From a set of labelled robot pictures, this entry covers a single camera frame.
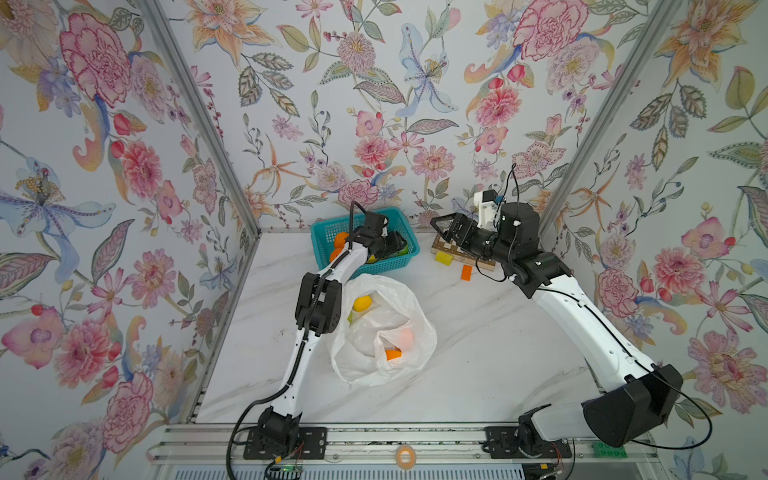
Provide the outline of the yellow lemon toy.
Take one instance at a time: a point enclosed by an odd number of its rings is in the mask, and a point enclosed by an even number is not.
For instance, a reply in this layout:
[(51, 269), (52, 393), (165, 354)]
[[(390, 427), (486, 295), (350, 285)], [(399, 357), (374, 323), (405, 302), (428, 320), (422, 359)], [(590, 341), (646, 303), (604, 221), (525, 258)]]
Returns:
[(363, 313), (370, 309), (373, 305), (373, 299), (370, 295), (358, 297), (353, 302), (353, 311), (356, 313)]

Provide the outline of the white translucent plastic bag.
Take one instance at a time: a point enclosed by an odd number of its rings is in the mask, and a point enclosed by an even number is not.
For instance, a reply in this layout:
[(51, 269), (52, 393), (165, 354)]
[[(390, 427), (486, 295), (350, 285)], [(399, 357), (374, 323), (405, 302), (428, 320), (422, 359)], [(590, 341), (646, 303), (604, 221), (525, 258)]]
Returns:
[[(370, 295), (363, 313), (353, 302)], [(354, 312), (354, 322), (347, 317)], [(341, 320), (329, 344), (331, 366), (353, 386), (381, 386), (419, 373), (437, 348), (437, 332), (416, 295), (405, 284), (383, 275), (361, 274), (343, 287)], [(385, 351), (402, 357), (388, 361)]]

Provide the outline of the orange fruit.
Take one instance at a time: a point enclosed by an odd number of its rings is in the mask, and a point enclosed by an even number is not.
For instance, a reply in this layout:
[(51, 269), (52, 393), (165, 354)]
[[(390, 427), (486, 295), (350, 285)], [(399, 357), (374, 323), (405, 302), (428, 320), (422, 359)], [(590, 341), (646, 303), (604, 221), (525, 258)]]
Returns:
[(343, 248), (343, 247), (339, 247), (339, 248), (336, 248), (336, 249), (334, 249), (334, 250), (333, 250), (333, 252), (331, 253), (330, 257), (329, 257), (329, 261), (330, 261), (330, 262), (333, 262), (333, 261), (335, 261), (335, 260), (336, 260), (336, 258), (337, 258), (337, 257), (338, 257), (338, 256), (339, 256), (339, 255), (340, 255), (340, 254), (341, 254), (343, 251), (344, 251), (344, 248)]
[(342, 248), (348, 239), (349, 234), (347, 232), (340, 232), (334, 238), (334, 248)]

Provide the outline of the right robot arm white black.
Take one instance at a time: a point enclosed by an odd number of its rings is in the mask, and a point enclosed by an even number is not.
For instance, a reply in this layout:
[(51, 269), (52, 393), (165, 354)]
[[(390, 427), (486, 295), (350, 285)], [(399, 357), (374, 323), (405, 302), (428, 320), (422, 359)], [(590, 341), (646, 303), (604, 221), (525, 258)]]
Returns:
[(506, 205), (496, 230), (452, 213), (435, 217), (440, 237), (476, 259), (497, 262), (507, 280), (548, 313), (570, 338), (601, 389), (595, 398), (547, 404), (518, 418), (514, 445), (534, 457), (566, 439), (596, 439), (618, 448), (662, 425), (680, 396), (683, 379), (657, 366), (624, 338), (583, 291), (570, 268), (539, 247), (538, 216)]

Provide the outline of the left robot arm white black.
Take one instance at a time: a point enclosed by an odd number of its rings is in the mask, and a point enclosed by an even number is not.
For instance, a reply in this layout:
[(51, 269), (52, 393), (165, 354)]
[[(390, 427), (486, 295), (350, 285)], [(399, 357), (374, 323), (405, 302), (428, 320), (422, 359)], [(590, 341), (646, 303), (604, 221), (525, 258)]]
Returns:
[(403, 235), (389, 229), (385, 221), (366, 223), (347, 234), (325, 268), (304, 275), (295, 308), (297, 332), (282, 386), (246, 407), (230, 436), (228, 452), (240, 434), (248, 435), (248, 447), (269, 458), (282, 460), (301, 448), (299, 391), (317, 344), (339, 324), (345, 283), (363, 266), (397, 256), (406, 248)]

